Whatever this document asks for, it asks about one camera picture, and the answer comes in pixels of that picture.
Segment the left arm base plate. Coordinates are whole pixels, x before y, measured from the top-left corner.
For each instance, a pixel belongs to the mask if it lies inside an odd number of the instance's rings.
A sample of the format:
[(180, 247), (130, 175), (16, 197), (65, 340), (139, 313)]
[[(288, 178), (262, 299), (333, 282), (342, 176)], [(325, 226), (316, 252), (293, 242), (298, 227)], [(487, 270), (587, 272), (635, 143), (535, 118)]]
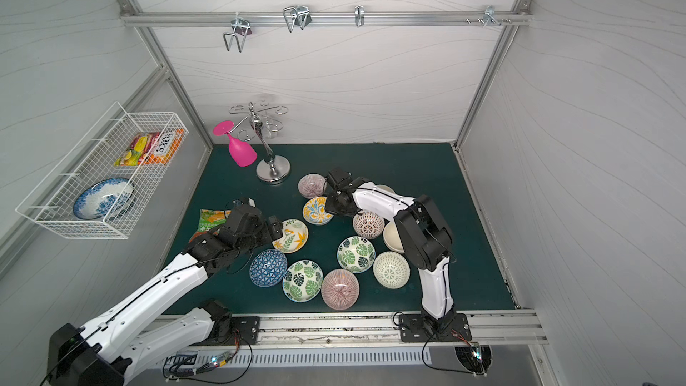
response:
[(225, 316), (214, 324), (207, 342), (213, 346), (236, 345), (241, 341), (255, 345), (260, 321), (259, 316)]

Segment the pink striped bowl front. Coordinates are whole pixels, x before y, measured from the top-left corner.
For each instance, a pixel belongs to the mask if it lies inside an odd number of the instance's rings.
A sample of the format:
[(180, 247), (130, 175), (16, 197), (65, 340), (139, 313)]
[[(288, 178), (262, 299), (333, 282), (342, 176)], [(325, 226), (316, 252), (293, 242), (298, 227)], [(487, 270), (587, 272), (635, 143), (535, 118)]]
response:
[(337, 311), (353, 307), (357, 302), (359, 292), (357, 277), (345, 269), (336, 269), (328, 273), (321, 288), (324, 303)]

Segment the green leaf bowl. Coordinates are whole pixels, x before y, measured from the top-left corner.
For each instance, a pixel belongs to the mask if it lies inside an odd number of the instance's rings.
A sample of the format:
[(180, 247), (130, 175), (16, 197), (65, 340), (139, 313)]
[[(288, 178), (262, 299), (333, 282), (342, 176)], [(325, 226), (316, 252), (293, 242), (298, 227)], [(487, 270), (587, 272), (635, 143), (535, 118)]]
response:
[(336, 252), (341, 268), (350, 273), (364, 273), (373, 267), (376, 251), (373, 243), (363, 237), (353, 236), (344, 239)]
[(300, 260), (289, 266), (282, 279), (285, 296), (296, 303), (313, 300), (321, 291), (323, 270), (312, 260)]

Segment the pink striped bowl far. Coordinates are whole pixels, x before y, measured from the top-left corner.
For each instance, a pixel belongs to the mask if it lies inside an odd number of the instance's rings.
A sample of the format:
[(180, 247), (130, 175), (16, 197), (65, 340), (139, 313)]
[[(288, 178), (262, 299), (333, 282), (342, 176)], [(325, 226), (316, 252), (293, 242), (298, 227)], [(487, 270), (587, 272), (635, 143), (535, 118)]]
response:
[(298, 192), (304, 198), (318, 198), (326, 191), (327, 180), (318, 173), (309, 173), (298, 182)]

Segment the colourful snack packet in basket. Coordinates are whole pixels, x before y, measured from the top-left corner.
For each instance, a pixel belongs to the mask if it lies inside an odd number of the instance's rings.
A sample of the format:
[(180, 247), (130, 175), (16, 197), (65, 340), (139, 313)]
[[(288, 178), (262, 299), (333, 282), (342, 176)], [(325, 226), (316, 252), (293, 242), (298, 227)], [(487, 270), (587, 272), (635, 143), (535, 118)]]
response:
[(129, 148), (115, 160), (114, 166), (139, 166), (169, 164), (175, 156), (185, 130), (171, 129), (164, 132), (138, 134)]

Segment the cream bowl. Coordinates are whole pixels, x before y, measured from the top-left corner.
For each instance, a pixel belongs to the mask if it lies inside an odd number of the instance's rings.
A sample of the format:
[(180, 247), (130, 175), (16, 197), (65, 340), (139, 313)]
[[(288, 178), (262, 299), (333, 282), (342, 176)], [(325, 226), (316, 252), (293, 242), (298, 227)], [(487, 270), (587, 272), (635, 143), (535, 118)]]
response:
[(391, 189), (391, 187), (389, 187), (387, 185), (382, 185), (382, 184), (376, 185), (376, 189), (380, 189), (382, 191), (389, 192), (391, 194), (396, 194), (394, 189)]
[(391, 251), (404, 254), (405, 250), (398, 234), (398, 229), (393, 222), (388, 222), (383, 230), (383, 241)]

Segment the green leaf bowl front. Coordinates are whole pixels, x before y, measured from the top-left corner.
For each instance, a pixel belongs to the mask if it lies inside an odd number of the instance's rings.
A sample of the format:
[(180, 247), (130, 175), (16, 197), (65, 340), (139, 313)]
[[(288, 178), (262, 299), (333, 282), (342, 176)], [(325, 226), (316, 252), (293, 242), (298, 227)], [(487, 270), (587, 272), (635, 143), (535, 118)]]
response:
[(289, 266), (282, 279), (285, 296), (296, 303), (313, 300), (321, 291), (323, 270), (312, 260), (300, 260)]

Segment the yellow leaf pattern bowl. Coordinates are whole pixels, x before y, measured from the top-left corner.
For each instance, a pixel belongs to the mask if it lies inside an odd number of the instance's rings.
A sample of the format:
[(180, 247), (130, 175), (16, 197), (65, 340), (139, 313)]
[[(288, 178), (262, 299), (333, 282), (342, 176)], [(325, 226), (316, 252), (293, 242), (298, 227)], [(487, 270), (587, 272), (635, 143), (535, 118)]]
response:
[(295, 253), (307, 243), (309, 232), (305, 223), (298, 219), (282, 222), (282, 237), (273, 241), (273, 247), (283, 254)]

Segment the pink plastic wine glass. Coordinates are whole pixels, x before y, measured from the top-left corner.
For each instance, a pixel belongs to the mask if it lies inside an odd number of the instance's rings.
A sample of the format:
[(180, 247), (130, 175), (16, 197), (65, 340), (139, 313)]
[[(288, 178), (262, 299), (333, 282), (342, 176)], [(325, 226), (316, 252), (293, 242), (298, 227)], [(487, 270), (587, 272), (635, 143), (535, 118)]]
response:
[(233, 134), (238, 125), (233, 121), (223, 121), (213, 128), (214, 136), (227, 136), (229, 138), (229, 152), (234, 162), (239, 167), (248, 167), (257, 160), (257, 152), (252, 146)]

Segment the blue triangle pattern bowl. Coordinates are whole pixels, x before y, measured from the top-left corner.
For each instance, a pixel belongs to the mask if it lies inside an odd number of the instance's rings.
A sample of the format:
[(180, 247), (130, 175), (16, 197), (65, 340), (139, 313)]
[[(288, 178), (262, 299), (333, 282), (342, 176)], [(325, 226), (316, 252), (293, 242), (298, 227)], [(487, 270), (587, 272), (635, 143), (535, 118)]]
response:
[(259, 288), (270, 288), (279, 283), (288, 270), (287, 257), (276, 249), (261, 252), (252, 261), (248, 274)]

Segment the pink striped bowl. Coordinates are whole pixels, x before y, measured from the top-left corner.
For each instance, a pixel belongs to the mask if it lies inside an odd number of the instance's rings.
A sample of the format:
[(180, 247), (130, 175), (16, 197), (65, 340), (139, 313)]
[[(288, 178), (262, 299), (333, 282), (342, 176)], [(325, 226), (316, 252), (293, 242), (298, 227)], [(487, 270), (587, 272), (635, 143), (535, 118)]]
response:
[(336, 269), (328, 273), (321, 288), (324, 303), (337, 311), (353, 307), (357, 302), (359, 292), (357, 277), (345, 269)]
[(327, 180), (318, 173), (309, 173), (298, 182), (298, 192), (304, 198), (318, 198), (326, 191)]

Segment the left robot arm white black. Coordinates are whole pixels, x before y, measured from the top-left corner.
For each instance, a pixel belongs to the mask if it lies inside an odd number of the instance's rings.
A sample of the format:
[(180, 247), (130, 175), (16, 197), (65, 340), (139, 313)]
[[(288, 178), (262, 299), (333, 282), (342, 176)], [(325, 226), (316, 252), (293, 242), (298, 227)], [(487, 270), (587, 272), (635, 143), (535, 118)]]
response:
[(229, 268), (240, 256), (282, 237), (282, 221), (249, 199), (224, 223), (198, 234), (168, 266), (105, 313), (82, 326), (67, 323), (48, 344), (50, 385), (125, 385), (189, 345), (238, 341), (230, 310), (208, 300), (177, 321), (148, 327), (181, 297)]

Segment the green lattice pattern bowl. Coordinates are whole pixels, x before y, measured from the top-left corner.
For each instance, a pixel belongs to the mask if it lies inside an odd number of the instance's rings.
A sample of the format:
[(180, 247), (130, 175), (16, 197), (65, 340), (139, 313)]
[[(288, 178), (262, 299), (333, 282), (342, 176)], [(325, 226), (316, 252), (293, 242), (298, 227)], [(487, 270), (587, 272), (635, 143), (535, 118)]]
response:
[(407, 284), (411, 269), (405, 257), (399, 253), (387, 251), (376, 257), (373, 274), (382, 287), (397, 290)]

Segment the chrome glass holder stand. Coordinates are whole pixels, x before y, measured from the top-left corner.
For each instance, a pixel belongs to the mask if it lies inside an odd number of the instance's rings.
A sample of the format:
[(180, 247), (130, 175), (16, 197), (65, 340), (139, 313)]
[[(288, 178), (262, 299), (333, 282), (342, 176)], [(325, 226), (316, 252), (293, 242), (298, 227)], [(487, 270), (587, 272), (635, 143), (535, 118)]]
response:
[(230, 115), (242, 115), (234, 124), (230, 135), (244, 142), (259, 139), (265, 150), (265, 157), (257, 164), (257, 177), (263, 182), (278, 185), (289, 177), (291, 166), (286, 157), (276, 155), (268, 140), (283, 129), (283, 123), (277, 116), (285, 115), (289, 109), (285, 105), (269, 105), (266, 102), (233, 105)]

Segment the yellow blue flower bowl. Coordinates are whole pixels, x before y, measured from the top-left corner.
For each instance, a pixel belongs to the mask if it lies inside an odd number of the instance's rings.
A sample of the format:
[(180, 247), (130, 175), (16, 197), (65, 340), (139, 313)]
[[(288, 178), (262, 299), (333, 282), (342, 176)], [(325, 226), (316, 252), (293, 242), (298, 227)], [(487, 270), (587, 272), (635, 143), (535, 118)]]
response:
[(307, 203), (305, 203), (302, 210), (305, 221), (317, 226), (330, 223), (330, 221), (334, 218), (334, 215), (326, 211), (326, 202), (326, 197), (315, 197), (309, 199)]

